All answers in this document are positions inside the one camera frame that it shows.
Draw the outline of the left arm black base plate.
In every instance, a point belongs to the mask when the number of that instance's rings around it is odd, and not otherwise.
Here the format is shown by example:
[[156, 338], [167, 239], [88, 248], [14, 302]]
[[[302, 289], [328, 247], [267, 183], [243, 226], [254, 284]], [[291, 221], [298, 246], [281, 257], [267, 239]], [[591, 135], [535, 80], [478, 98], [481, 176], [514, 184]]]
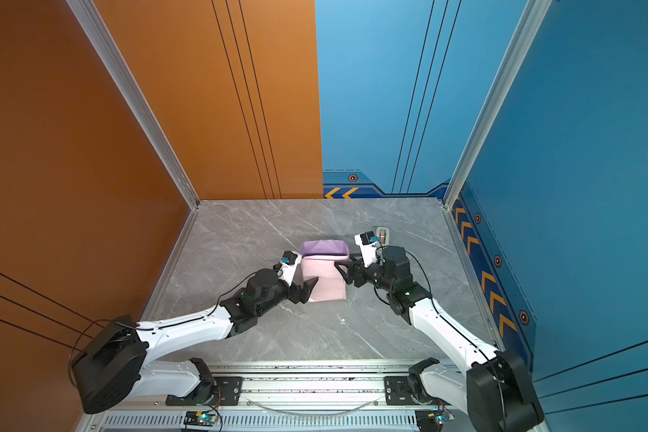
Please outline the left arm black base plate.
[[167, 396], [167, 406], [235, 407], [239, 405], [244, 380], [240, 376], [215, 378], [212, 384], [201, 382], [187, 396]]

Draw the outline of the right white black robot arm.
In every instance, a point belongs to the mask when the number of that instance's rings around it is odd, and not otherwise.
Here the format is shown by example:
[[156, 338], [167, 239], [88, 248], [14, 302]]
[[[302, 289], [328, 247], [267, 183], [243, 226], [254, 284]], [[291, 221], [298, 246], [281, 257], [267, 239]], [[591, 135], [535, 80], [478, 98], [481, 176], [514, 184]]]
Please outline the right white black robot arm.
[[360, 257], [335, 266], [347, 284], [370, 284], [387, 293], [392, 311], [430, 338], [455, 365], [435, 359], [409, 371], [417, 400], [445, 401], [466, 414], [477, 431], [529, 431], [545, 421], [521, 356], [500, 351], [455, 320], [412, 275], [413, 255], [402, 247], [366, 245]]

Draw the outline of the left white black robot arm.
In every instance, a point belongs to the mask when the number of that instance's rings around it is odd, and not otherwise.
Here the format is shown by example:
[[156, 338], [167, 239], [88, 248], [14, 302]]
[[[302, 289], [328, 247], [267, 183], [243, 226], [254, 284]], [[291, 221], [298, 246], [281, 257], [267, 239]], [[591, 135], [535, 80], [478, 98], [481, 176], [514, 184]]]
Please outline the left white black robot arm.
[[101, 413], [142, 396], [163, 396], [176, 406], [217, 401], [219, 385], [205, 361], [192, 357], [166, 364], [162, 357], [238, 336], [285, 300], [306, 304], [317, 283], [313, 277], [297, 284], [284, 273], [265, 268], [208, 311], [169, 321], [135, 323], [128, 316], [113, 320], [70, 362], [84, 413]]

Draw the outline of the purple wrapping paper sheet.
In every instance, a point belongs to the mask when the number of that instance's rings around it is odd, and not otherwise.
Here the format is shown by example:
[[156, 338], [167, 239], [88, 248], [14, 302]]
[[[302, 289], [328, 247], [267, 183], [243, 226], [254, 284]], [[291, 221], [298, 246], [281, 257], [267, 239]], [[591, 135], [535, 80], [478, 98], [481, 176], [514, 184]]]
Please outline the purple wrapping paper sheet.
[[302, 255], [303, 280], [318, 279], [309, 302], [346, 300], [347, 284], [335, 264], [349, 259], [347, 243], [336, 239], [305, 241], [299, 252]]

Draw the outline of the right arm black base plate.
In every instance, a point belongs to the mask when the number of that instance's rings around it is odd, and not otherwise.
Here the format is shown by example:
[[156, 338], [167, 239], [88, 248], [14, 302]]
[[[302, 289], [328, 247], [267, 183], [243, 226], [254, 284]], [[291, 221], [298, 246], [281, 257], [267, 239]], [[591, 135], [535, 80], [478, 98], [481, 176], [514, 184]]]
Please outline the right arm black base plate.
[[423, 405], [412, 393], [407, 376], [385, 376], [383, 385], [388, 406]]

